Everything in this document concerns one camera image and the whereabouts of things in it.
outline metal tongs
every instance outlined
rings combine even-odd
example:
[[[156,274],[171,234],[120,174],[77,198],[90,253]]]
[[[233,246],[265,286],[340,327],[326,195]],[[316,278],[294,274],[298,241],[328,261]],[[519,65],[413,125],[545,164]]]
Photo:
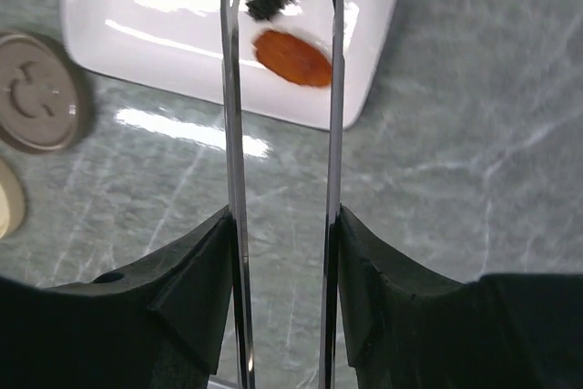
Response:
[[[255,388],[251,288],[247,243],[245,170],[243,161],[239,72],[240,0],[220,0],[220,28],[223,50],[223,96],[227,135],[229,205],[237,226],[237,248],[233,251],[233,295],[238,348],[239,387]],[[340,182],[344,107],[344,0],[332,0],[332,92],[330,146],[326,199],[326,235],[322,287],[319,389],[334,388],[336,313],[338,307],[338,250]]]
[[[338,252],[340,247],[340,181],[343,157],[344,113],[344,0],[332,0],[332,92],[330,142],[328,146],[328,188],[326,234],[320,322],[318,389],[334,388],[336,356],[336,313],[338,309]]]
[[[251,286],[247,243],[247,206],[245,200],[245,164],[240,105],[239,73],[239,3],[220,0],[222,37],[223,98],[227,135],[229,208],[237,227],[237,246],[233,248],[233,302],[237,336],[239,388],[255,389],[253,328],[251,321]]]

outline orange food slice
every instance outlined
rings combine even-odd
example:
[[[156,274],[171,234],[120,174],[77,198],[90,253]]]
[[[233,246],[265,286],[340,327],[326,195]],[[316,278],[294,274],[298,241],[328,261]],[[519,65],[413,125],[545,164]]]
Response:
[[[330,61],[297,36],[268,30],[253,41],[253,46],[260,63],[293,84],[328,87],[332,82]]]

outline marble surface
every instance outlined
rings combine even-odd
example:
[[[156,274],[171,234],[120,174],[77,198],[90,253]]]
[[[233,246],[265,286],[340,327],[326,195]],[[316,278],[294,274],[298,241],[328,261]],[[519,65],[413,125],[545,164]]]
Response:
[[[57,0],[0,0],[0,26],[60,37]],[[583,0],[399,0],[361,119],[345,133],[343,202],[427,267],[583,270]],[[91,76],[98,117],[77,148],[29,157],[25,225],[0,272],[90,281],[227,203],[221,108]],[[246,115],[258,386],[316,387],[327,135]],[[220,376],[235,379],[227,327]],[[339,333],[337,387],[353,388]]]

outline embossed lid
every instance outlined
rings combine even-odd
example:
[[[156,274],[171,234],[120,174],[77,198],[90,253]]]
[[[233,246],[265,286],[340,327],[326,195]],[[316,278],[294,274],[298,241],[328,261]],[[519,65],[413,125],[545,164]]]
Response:
[[[90,101],[81,70],[56,41],[0,30],[0,139],[29,154],[81,138]]]

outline beige lid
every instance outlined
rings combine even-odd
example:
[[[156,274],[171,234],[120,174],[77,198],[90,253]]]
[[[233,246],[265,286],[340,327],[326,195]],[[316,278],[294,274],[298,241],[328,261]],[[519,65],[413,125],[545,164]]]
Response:
[[[0,239],[18,228],[25,217],[25,195],[20,182],[0,159]]]

